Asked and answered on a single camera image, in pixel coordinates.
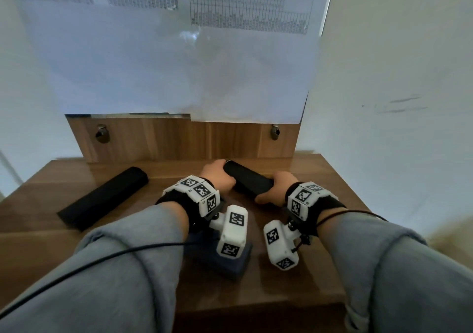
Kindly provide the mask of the wide white printed paper sheet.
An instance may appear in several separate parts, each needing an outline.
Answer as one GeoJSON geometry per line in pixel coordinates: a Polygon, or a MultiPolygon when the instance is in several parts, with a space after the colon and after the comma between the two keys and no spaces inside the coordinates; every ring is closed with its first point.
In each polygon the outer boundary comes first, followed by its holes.
{"type": "Polygon", "coordinates": [[[186,114],[193,45],[187,0],[18,0],[64,114],[186,114]]]}

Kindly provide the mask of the narrow white printed paper sheet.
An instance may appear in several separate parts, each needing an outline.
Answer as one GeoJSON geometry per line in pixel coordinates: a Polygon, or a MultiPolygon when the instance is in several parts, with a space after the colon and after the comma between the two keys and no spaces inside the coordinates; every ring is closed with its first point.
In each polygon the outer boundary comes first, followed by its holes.
{"type": "Polygon", "coordinates": [[[189,0],[193,121],[299,123],[330,0],[189,0]]]}

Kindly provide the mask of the person's right forearm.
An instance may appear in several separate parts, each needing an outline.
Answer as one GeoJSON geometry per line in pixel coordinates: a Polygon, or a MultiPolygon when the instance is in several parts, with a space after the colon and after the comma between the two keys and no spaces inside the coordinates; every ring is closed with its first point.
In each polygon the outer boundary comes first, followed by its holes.
{"type": "Polygon", "coordinates": [[[473,333],[473,271],[415,231],[348,212],[317,234],[346,292],[349,333],[473,333]]]}

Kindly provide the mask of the person's left hand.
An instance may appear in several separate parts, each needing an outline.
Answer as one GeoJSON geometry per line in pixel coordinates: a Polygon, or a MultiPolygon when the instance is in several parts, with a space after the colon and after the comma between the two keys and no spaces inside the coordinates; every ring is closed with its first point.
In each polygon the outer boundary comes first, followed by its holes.
{"type": "Polygon", "coordinates": [[[208,180],[216,190],[222,195],[222,175],[228,175],[224,170],[225,159],[218,159],[212,163],[206,164],[199,177],[208,180]]]}

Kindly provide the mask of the blue-grey block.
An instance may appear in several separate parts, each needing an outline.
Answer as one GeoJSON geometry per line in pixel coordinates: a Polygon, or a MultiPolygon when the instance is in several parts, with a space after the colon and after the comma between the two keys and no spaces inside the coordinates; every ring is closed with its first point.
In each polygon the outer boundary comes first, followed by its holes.
{"type": "Polygon", "coordinates": [[[231,280],[239,281],[244,275],[253,249],[252,242],[247,242],[241,256],[235,260],[223,258],[217,253],[220,232],[205,229],[198,233],[190,233],[184,248],[184,255],[231,280]]]}

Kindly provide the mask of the long black fabric pouch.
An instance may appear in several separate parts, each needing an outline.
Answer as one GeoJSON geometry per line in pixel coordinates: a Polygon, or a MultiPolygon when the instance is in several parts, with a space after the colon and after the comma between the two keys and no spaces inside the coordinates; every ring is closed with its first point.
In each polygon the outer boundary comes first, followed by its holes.
{"type": "Polygon", "coordinates": [[[130,167],[57,213],[69,228],[83,232],[149,183],[148,175],[130,167]]]}

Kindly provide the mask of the wooden back panel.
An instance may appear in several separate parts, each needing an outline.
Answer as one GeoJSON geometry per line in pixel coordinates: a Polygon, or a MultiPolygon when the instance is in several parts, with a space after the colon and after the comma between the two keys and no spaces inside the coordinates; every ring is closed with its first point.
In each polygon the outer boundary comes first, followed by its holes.
{"type": "Polygon", "coordinates": [[[66,115],[88,163],[124,164],[234,158],[287,158],[295,152],[300,124],[279,124],[280,137],[270,137],[272,124],[192,121],[187,117],[93,117],[66,115]],[[105,124],[110,142],[99,143],[97,126],[105,124]]]}

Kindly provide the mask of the black oblong case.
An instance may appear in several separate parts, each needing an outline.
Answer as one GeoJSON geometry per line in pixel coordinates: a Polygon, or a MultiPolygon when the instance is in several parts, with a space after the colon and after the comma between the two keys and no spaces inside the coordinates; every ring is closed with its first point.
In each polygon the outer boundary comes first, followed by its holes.
{"type": "Polygon", "coordinates": [[[235,181],[235,190],[254,200],[258,195],[268,192],[274,185],[274,180],[265,177],[233,160],[228,160],[223,166],[224,171],[235,181]]]}

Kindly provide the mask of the person's left forearm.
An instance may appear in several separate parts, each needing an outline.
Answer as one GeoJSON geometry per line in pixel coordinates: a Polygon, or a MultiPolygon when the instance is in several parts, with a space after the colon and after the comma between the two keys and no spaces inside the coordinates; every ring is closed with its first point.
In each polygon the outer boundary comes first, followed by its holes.
{"type": "MultiPolygon", "coordinates": [[[[133,247],[184,242],[188,232],[187,214],[175,202],[98,227],[15,303],[102,257],[133,247]]],[[[171,333],[182,259],[183,246],[167,246],[94,265],[0,319],[0,333],[171,333]]]]}

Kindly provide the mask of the person's right hand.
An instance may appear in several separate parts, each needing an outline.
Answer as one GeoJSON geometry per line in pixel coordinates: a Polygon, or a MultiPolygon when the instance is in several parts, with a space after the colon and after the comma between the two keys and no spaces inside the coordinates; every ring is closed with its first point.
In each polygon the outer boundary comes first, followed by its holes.
{"type": "Polygon", "coordinates": [[[287,205],[286,193],[290,187],[298,184],[298,179],[290,172],[276,171],[273,174],[273,187],[269,191],[275,191],[277,207],[287,205]]]}

